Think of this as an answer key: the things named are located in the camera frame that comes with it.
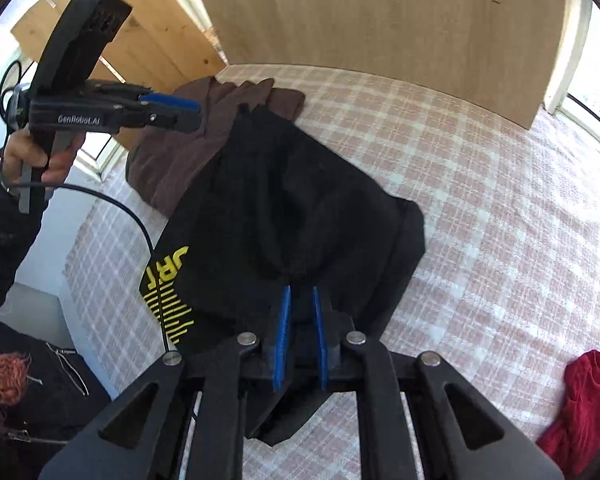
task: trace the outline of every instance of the human hand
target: human hand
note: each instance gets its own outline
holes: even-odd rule
[[[49,167],[42,174],[42,182],[64,182],[74,164],[78,150],[84,144],[86,134],[76,134],[69,147],[51,156]],[[44,168],[46,153],[38,146],[29,133],[29,127],[11,134],[4,149],[2,174],[8,182],[16,182],[22,175],[22,163],[28,162],[32,168]]]

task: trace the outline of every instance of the pink plaid fabric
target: pink plaid fabric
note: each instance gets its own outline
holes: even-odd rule
[[[382,340],[440,352],[530,438],[557,413],[568,361],[600,349],[600,145],[540,111],[530,131],[413,84],[344,70],[237,65],[221,80],[273,77],[307,95],[297,124],[416,201],[427,252]],[[124,181],[104,192],[136,211],[154,241],[166,220]],[[90,342],[114,384],[160,354],[138,294],[148,259],[126,215],[97,202],[66,264]],[[338,394],[289,441],[250,441],[248,479],[358,478],[355,398]]]

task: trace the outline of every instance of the person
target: person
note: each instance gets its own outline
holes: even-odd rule
[[[49,159],[43,182],[64,182],[84,137],[77,135],[64,152]],[[8,182],[17,181],[23,161],[36,168],[47,162],[27,129],[12,134],[5,146],[2,172]],[[15,195],[0,181],[0,306],[42,221],[42,213],[20,213]],[[108,402],[74,350],[0,322],[0,480],[38,478],[45,463]]]

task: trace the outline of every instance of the wooden headboard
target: wooden headboard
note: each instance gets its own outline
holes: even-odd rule
[[[203,0],[229,62],[329,66],[434,88],[531,126],[565,0]]]

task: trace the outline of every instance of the wooden panel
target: wooden panel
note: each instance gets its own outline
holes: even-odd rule
[[[125,0],[155,44],[171,58],[187,80],[215,75],[224,63],[176,0]]]
[[[62,12],[70,0],[52,1],[56,10]],[[102,57],[131,83],[150,86],[159,92],[173,92],[189,79],[139,24],[136,15],[133,10],[114,40],[105,47]]]
[[[531,126],[564,0],[203,0],[231,63],[398,78]]]
[[[35,61],[40,61],[46,42],[59,19],[58,10],[49,5],[46,0],[40,0],[16,23],[11,29],[11,33],[27,56]],[[91,78],[107,81],[117,80],[111,70],[100,61],[96,63],[96,67],[91,72]]]

